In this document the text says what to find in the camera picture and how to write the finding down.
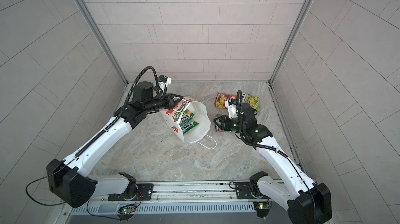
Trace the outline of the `green red snack packet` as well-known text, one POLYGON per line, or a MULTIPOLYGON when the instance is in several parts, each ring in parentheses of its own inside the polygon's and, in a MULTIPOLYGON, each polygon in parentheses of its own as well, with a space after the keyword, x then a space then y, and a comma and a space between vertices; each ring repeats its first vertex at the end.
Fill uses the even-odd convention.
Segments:
POLYGON ((226 126, 228 126, 227 125, 227 122, 225 122, 225 123, 217 123, 217 122, 215 122, 215 115, 214 115, 214 119, 213 119, 213 122, 214 122, 214 124, 215 124, 215 131, 216 131, 216 125, 226 125, 226 126))

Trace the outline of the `white paper bag red flowers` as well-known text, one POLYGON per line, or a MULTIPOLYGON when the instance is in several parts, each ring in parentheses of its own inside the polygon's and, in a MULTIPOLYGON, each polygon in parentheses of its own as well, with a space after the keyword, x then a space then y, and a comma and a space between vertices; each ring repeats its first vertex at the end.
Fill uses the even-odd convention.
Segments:
POLYGON ((161 115, 173 133, 182 141, 187 143, 202 144, 204 137, 210 137, 208 132, 211 121, 207 116, 206 106, 192 97, 184 97, 172 109, 164 109, 161 115))

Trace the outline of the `orange pink snack packet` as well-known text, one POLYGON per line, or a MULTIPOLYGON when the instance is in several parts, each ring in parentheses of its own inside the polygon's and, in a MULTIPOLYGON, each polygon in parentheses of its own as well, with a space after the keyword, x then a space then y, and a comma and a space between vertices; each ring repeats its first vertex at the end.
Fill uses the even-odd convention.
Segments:
POLYGON ((236 102, 236 95, 224 94, 224 93, 217 93, 216 100, 214 106, 216 108, 223 108, 227 109, 225 102, 233 98, 234 103, 236 102))

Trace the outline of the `green yellow snack packet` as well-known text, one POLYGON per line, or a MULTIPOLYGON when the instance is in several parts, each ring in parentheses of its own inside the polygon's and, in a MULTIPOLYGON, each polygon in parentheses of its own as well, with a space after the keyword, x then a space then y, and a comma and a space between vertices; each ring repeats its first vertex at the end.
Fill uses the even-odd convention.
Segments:
POLYGON ((242 93, 243 102, 249 104, 253 109, 259 112, 260 98, 250 94, 242 93))

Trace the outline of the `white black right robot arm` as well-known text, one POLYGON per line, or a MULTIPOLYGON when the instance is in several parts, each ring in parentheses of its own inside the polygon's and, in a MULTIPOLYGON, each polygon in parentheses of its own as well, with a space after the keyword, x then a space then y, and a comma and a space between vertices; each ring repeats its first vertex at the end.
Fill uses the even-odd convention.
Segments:
POLYGON ((308 177, 278 145, 272 132, 256 119, 249 104, 232 104, 229 115, 221 115, 214 123, 223 131, 239 134, 244 144, 253 147, 272 165, 283 185, 267 173, 250 177, 254 196, 266 196, 284 208, 294 224, 324 224, 332 218, 331 192, 324 183, 308 177))

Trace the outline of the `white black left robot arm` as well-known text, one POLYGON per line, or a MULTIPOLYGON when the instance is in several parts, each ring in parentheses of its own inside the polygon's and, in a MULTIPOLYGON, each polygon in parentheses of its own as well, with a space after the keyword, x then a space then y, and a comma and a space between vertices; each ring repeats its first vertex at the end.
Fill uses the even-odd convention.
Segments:
POLYGON ((183 98, 168 93, 166 87, 160 98, 153 97, 154 90, 151 82, 138 83, 132 90, 132 101, 120 107, 104 128, 62 161, 52 160, 46 167, 50 191, 73 208, 103 195, 111 200, 136 198, 138 188, 131 175, 119 173, 90 178, 89 174, 108 150, 149 114, 171 110, 183 98))

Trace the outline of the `right green circuit board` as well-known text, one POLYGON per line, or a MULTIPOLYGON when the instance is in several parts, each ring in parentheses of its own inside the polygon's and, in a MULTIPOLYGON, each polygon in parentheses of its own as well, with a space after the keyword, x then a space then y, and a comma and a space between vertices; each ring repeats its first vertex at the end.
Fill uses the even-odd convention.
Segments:
POLYGON ((271 204, 267 202, 253 202, 258 218, 266 218, 269 215, 271 204))

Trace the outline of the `green circuit board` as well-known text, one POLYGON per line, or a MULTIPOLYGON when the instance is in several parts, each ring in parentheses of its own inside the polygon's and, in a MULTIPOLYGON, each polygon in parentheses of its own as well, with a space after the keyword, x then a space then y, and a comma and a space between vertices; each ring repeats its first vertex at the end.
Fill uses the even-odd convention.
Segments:
POLYGON ((269 215, 271 204, 267 202, 253 202, 258 218, 266 218, 269 215))
POLYGON ((138 207, 137 204, 128 204, 120 207, 117 211, 117 214, 119 215, 131 215, 134 214, 136 211, 136 208, 138 207))

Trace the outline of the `left green circuit board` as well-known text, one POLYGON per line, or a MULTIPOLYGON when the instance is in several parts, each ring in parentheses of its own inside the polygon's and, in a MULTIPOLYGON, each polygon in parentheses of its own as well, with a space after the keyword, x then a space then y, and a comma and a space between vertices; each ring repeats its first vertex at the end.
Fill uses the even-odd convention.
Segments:
POLYGON ((138 207, 137 204, 128 204, 120 207, 117 211, 117 214, 119 215, 131 215, 134 214, 136 211, 136 208, 138 207))

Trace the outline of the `aluminium corner profile left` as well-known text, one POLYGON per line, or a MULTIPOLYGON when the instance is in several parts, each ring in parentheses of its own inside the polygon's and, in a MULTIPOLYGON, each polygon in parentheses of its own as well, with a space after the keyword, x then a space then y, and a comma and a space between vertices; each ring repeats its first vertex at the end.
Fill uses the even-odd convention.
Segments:
POLYGON ((78 9, 80 10, 83 18, 87 22, 88 26, 92 30, 96 40, 98 41, 99 45, 101 46, 102 50, 104 51, 105 55, 108 57, 110 62, 112 63, 113 67, 116 69, 117 73, 119 74, 120 78, 124 82, 125 85, 128 84, 126 77, 124 76, 123 71, 121 70, 120 66, 118 65, 114 55, 112 54, 111 49, 109 48, 103 34, 101 33, 97 23, 95 22, 93 16, 89 12, 88 7, 85 4, 84 0, 74 0, 78 9))

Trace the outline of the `aluminium corner profile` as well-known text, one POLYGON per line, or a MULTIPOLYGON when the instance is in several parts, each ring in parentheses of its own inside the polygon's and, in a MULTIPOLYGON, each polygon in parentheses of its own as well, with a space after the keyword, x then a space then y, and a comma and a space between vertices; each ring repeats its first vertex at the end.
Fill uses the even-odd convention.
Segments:
POLYGON ((120 78, 124 82, 125 85, 128 84, 126 77, 124 76, 123 71, 121 70, 120 66, 118 65, 114 55, 112 54, 111 49, 109 48, 103 34, 101 33, 97 23, 95 22, 93 16, 89 12, 88 7, 85 4, 84 0, 74 0, 78 9, 80 10, 83 18, 87 22, 88 26, 92 30, 96 40, 98 41, 99 45, 101 46, 102 50, 104 51, 105 55, 108 57, 110 62, 112 63, 113 67, 116 69, 117 73, 119 74, 120 78))
POLYGON ((296 21, 294 23, 294 26, 293 26, 291 32, 290 32, 290 35, 289 35, 289 37, 288 37, 288 39, 287 39, 287 41, 286 41, 286 43, 284 45, 283 51, 281 53, 281 56, 280 56, 280 58, 279 58, 279 60, 277 62, 277 66, 276 66, 276 68, 275 68, 275 70, 274 70, 274 72, 272 74, 272 77, 271 77, 271 79, 269 81, 269 83, 271 85, 275 82, 275 80, 278 77, 278 74, 279 74, 280 70, 283 67, 285 59, 286 59, 286 57, 287 57, 287 55, 288 55, 288 53, 290 51, 290 48, 292 47, 292 45, 293 45, 293 43, 295 41, 295 38, 296 38, 297 34, 300 31, 300 28, 301 28, 301 26, 302 26, 302 24, 303 24, 303 22, 304 22, 304 20, 306 18, 306 15, 307 15, 307 13, 308 13, 311 5, 312 5, 312 2, 313 2, 313 0, 305 0, 303 5, 302 5, 302 7, 301 7, 301 10, 300 10, 300 12, 299 12, 299 14, 298 14, 298 16, 296 18, 296 21))

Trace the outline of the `aluminium corner profile right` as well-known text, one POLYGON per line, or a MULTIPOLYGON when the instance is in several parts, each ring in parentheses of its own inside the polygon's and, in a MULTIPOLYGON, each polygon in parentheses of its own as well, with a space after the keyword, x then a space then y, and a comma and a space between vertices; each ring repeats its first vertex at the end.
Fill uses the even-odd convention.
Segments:
POLYGON ((290 51, 290 48, 292 47, 292 45, 293 45, 293 43, 295 41, 295 38, 296 38, 297 34, 300 31, 300 28, 301 28, 301 26, 302 26, 302 24, 303 24, 303 22, 304 22, 304 20, 306 18, 306 15, 307 15, 307 13, 308 13, 311 5, 312 5, 312 2, 313 2, 313 0, 305 0, 303 5, 302 5, 302 7, 301 7, 301 10, 300 10, 300 12, 299 12, 299 14, 298 14, 298 16, 296 18, 296 21, 294 23, 294 26, 293 26, 291 32, 290 32, 290 35, 289 35, 289 37, 288 37, 288 39, 287 39, 287 41, 286 41, 286 43, 284 45, 283 51, 281 53, 281 56, 280 56, 280 58, 279 58, 279 60, 277 62, 277 66, 276 66, 276 68, 275 68, 275 70, 274 70, 274 72, 272 74, 272 77, 271 77, 271 79, 269 81, 269 83, 271 85, 275 82, 275 80, 278 77, 278 74, 279 74, 280 70, 283 67, 285 59, 286 59, 286 57, 287 57, 287 55, 288 55, 288 53, 290 51))

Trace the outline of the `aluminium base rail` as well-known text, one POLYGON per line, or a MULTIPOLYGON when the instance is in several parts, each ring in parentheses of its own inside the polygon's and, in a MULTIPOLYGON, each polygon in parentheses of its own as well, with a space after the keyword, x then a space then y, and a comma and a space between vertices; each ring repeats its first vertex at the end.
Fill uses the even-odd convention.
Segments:
POLYGON ((154 190, 150 201, 159 199, 227 199, 229 197, 236 197, 236 192, 229 187, 230 182, 155 182, 153 183, 154 190))

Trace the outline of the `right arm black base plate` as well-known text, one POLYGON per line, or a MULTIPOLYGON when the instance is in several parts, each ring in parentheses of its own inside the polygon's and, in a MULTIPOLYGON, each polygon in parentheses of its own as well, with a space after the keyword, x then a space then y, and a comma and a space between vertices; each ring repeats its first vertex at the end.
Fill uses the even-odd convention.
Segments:
POLYGON ((264 176, 268 176, 268 174, 264 171, 258 172, 251 176, 249 181, 230 182, 229 187, 236 192, 236 197, 239 200, 269 199, 268 196, 261 194, 257 185, 259 179, 264 176))

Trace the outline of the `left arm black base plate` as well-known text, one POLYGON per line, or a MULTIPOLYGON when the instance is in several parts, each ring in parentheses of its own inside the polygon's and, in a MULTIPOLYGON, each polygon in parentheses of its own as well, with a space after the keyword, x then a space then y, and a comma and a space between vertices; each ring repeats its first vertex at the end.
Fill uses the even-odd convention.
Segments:
POLYGON ((151 200, 154 190, 153 183, 137 183, 137 180, 127 173, 119 173, 118 175, 121 175, 124 178, 126 178, 129 181, 129 183, 123 193, 110 194, 108 196, 109 201, 151 200))

